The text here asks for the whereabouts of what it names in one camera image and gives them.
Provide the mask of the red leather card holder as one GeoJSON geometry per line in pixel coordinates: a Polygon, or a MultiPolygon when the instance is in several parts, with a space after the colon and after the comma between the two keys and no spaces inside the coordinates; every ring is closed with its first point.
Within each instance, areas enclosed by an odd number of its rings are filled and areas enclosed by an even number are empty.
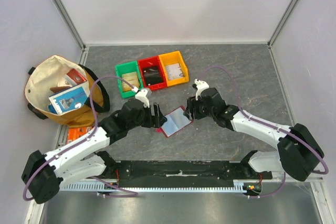
{"type": "Polygon", "coordinates": [[[172,112],[165,115],[167,121],[155,131],[162,133],[165,137],[170,137],[180,130],[190,125],[193,121],[188,119],[185,115],[185,107],[179,106],[172,112]]]}

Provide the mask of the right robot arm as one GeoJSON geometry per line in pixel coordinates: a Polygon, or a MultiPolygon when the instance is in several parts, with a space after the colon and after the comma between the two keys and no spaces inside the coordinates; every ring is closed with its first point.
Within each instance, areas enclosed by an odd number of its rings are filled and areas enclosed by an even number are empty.
{"type": "Polygon", "coordinates": [[[240,172],[248,179],[262,172],[285,172],[303,182],[324,157],[304,125],[274,124],[248,115],[238,106],[226,104],[215,88],[207,88],[199,96],[187,98],[184,115],[190,120],[212,118],[222,128],[250,135],[273,147],[272,152],[250,151],[243,158],[240,172]]]}

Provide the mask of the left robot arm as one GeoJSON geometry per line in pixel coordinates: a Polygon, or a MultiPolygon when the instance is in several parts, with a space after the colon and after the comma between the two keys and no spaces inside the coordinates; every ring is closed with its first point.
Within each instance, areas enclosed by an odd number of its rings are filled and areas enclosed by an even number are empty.
{"type": "Polygon", "coordinates": [[[115,174],[113,158],[102,149],[127,136],[136,127],[160,128],[167,121],[160,106],[145,106],[137,99],[128,100],[84,136],[48,153],[29,155],[22,173],[25,184],[23,199],[42,204],[60,190],[78,180],[115,174]]]}

